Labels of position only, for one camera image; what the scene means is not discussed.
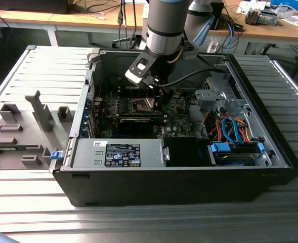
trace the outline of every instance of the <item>floor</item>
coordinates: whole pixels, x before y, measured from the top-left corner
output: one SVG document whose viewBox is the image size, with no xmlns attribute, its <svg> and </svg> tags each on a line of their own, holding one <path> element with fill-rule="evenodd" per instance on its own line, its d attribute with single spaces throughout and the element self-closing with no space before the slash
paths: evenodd
<svg viewBox="0 0 298 243">
<path fill-rule="evenodd" d="M 45 30 L 34 29 L 8 29 L 3 28 L 4 37 L 0 39 L 0 84 L 5 79 L 27 44 L 49 46 L 50 41 Z M 112 41 L 117 34 L 94 33 L 93 39 L 100 47 L 111 48 Z M 59 31 L 58 42 L 60 46 L 92 47 L 88 44 L 87 33 Z M 290 73 L 296 63 L 297 55 L 289 46 L 277 46 L 268 51 L 272 59 L 278 60 L 283 68 Z"/>
</svg>

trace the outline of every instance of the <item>white object on desk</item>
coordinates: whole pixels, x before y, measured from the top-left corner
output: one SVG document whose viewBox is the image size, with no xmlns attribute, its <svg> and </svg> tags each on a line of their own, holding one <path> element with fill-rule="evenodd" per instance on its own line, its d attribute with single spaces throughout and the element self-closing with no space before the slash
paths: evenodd
<svg viewBox="0 0 298 243">
<path fill-rule="evenodd" d="M 247 14 L 249 12 L 250 8 L 263 10 L 263 9 L 265 9 L 265 6 L 266 6 L 266 2 L 260 2 L 260 1 L 256 1 L 256 0 L 251 0 L 249 2 L 242 1 L 242 2 L 240 2 L 239 7 L 236 10 L 236 12 L 241 13 L 241 14 Z"/>
<path fill-rule="evenodd" d="M 298 16 L 290 16 L 288 18 L 283 19 L 283 21 L 298 27 Z"/>
</svg>

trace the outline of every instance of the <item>blue release tab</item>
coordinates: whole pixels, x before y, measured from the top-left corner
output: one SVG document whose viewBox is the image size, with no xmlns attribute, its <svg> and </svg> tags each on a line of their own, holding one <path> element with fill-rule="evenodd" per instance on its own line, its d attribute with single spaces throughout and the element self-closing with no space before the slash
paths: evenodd
<svg viewBox="0 0 298 243">
<path fill-rule="evenodd" d="M 260 149 L 260 152 L 265 150 L 265 146 L 262 143 L 258 143 L 258 148 Z"/>
<path fill-rule="evenodd" d="M 230 145 L 227 143 L 213 143 L 211 150 L 212 152 L 231 152 Z"/>
<path fill-rule="evenodd" d="M 63 159 L 63 151 L 54 151 L 50 155 L 51 159 Z"/>
<path fill-rule="evenodd" d="M 218 149 L 215 147 L 215 144 L 212 144 L 211 146 L 211 151 L 214 153 L 216 152 Z"/>
</svg>

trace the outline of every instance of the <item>power supply label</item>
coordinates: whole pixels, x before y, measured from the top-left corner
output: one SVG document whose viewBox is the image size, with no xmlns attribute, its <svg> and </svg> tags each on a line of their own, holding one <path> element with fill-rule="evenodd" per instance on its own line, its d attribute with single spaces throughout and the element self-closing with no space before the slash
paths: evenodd
<svg viewBox="0 0 298 243">
<path fill-rule="evenodd" d="M 106 167 L 141 167 L 139 144 L 107 144 Z"/>
</svg>

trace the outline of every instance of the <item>red cable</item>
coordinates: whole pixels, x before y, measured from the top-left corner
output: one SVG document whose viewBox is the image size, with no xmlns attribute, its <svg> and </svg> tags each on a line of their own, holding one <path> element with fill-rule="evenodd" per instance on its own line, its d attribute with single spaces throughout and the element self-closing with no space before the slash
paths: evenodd
<svg viewBox="0 0 298 243">
<path fill-rule="evenodd" d="M 97 98 L 99 98 L 100 97 L 100 94 L 102 93 L 102 86 L 101 85 L 99 85 L 99 95 L 98 95 L 98 97 Z"/>
</svg>

